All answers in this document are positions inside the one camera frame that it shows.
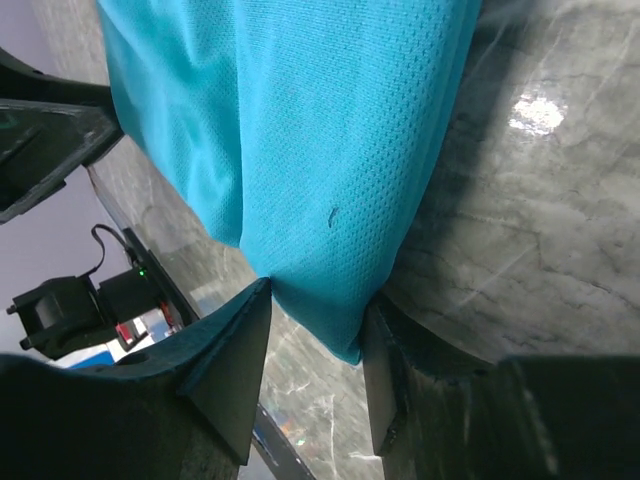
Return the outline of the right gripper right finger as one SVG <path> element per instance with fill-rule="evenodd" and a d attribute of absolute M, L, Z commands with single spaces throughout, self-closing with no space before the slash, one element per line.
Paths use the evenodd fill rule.
<path fill-rule="evenodd" d="M 635 479 L 639 360 L 526 355 L 495 364 L 387 297 L 369 303 L 362 363 L 374 453 L 389 479 Z"/>

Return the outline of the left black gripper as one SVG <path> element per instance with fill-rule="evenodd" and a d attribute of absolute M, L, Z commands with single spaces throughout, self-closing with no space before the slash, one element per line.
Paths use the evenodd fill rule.
<path fill-rule="evenodd" d="M 6 224 L 65 185 L 62 165 L 98 161 L 124 133 L 105 85 L 65 80 L 1 51 L 1 222 Z"/>

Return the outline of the teal t shirt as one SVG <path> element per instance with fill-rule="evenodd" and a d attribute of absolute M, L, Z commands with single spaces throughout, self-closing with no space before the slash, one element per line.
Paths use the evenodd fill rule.
<path fill-rule="evenodd" d="M 281 308 L 357 364 L 416 215 L 477 1 L 101 1 L 123 131 Z"/>

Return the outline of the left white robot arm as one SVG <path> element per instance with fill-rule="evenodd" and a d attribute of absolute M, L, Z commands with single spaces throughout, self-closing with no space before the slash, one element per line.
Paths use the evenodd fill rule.
<path fill-rule="evenodd" d="M 80 167 L 101 160 L 122 138 L 108 87 L 47 75 L 1 53 L 1 221 L 27 213 L 65 187 Z M 94 285 L 90 272 L 43 282 L 12 301 L 26 336 L 24 350 L 51 360 L 76 350 L 118 340 L 130 351 L 141 337 L 121 325 L 153 310 L 165 313 L 169 300 L 142 252 L 115 229 L 98 224 L 128 257 L 128 271 Z"/>

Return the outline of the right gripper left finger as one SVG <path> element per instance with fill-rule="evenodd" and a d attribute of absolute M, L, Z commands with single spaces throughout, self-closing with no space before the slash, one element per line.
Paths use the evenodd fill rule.
<path fill-rule="evenodd" d="M 261 278 L 112 366 L 1 359 L 5 479 L 234 479 L 249 459 L 271 324 Z"/>

